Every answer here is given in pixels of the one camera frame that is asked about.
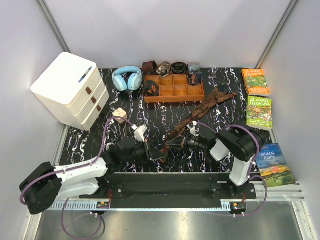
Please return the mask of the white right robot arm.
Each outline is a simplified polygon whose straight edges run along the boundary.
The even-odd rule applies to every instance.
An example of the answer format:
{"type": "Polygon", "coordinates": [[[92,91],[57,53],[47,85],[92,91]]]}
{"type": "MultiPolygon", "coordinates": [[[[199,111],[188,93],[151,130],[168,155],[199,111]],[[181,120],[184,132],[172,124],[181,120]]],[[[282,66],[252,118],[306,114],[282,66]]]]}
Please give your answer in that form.
{"type": "Polygon", "coordinates": [[[193,149],[203,151],[209,164],[220,162],[232,154],[233,166],[227,185],[228,195],[239,198],[245,192],[245,184],[250,179],[250,171],[256,157],[265,145],[265,137],[258,130],[245,124],[231,124],[214,133],[213,138],[194,136],[190,129],[167,140],[165,146],[176,150],[193,149]]]}

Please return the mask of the brown floral long tie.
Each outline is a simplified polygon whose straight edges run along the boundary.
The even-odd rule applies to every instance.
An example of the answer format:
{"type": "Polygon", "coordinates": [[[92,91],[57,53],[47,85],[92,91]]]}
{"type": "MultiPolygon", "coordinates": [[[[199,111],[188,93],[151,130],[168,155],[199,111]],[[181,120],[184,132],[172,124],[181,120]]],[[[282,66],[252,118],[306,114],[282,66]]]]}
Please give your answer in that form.
{"type": "Polygon", "coordinates": [[[179,124],[175,126],[175,128],[167,135],[165,141],[173,140],[175,137],[178,137],[183,133],[190,122],[199,121],[216,105],[234,98],[237,94],[236,91],[229,92],[222,91],[218,87],[215,88],[188,117],[183,118],[179,124]]]}

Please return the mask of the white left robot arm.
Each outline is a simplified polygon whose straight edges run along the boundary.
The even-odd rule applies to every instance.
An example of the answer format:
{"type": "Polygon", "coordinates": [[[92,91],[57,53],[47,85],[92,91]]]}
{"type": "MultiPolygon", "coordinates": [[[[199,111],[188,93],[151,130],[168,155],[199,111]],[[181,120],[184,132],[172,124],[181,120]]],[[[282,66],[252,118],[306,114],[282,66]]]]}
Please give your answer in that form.
{"type": "Polygon", "coordinates": [[[63,166],[53,166],[50,162],[40,164],[20,184],[20,200],[31,215],[37,215],[68,198],[104,198],[108,194],[107,175],[119,172],[125,163],[156,162],[165,157],[147,138],[137,143],[126,137],[100,156],[84,162],[63,166]]]}

